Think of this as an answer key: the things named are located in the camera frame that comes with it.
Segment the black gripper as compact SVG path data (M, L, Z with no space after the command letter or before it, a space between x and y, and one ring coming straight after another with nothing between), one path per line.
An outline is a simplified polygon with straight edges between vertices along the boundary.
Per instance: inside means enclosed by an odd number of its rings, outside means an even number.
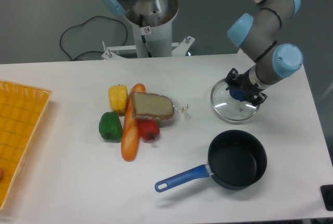
M253 85L246 74L239 75L235 68L232 68L225 78L226 90L233 88L233 99L241 102L251 102L253 106L259 106L266 99L267 95L261 93L258 84Z

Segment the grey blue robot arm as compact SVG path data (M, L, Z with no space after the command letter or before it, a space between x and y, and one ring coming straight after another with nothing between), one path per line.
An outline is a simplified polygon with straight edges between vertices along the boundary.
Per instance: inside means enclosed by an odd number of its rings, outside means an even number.
M264 90L299 70L301 51L293 44L278 44L274 34L299 10L301 0L254 0L255 16L243 14L228 30L228 37L254 61L240 74L232 69L225 78L226 89L238 101L253 106L266 99ZM102 0L116 15L132 24L138 57L169 57L172 54L172 20L177 0Z

